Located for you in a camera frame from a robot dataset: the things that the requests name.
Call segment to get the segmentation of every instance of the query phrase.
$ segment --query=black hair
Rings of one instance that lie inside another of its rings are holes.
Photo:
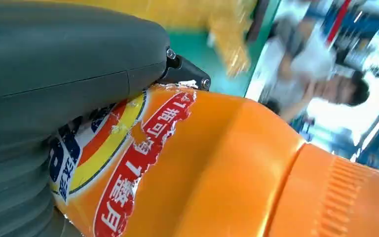
[[[354,93],[351,96],[348,105],[357,106],[367,101],[370,96],[369,86],[363,80],[364,73],[355,71],[351,77],[351,84],[355,87]]]

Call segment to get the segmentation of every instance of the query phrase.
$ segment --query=white shirt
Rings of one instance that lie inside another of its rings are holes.
[[[280,64],[284,54],[284,46],[278,38],[272,39],[269,50],[272,50],[273,63]],[[310,75],[315,80],[326,80],[329,78],[335,65],[335,53],[330,51],[326,45],[326,39],[322,36],[320,28],[315,27],[311,33],[304,50],[293,59],[291,70],[293,79],[284,81],[278,78],[278,70],[275,70],[270,83],[268,99],[278,102],[283,110],[301,101],[304,87],[298,79],[300,75]]]

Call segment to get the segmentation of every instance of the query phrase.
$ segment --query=bolt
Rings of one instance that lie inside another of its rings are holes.
[[[170,59],[175,59],[176,58],[176,53],[172,49],[166,50],[166,56]]]
[[[206,90],[208,90],[209,88],[210,88],[210,79],[208,79],[208,78],[203,78],[202,80],[201,80],[201,86],[204,88],[204,89],[206,89]]]

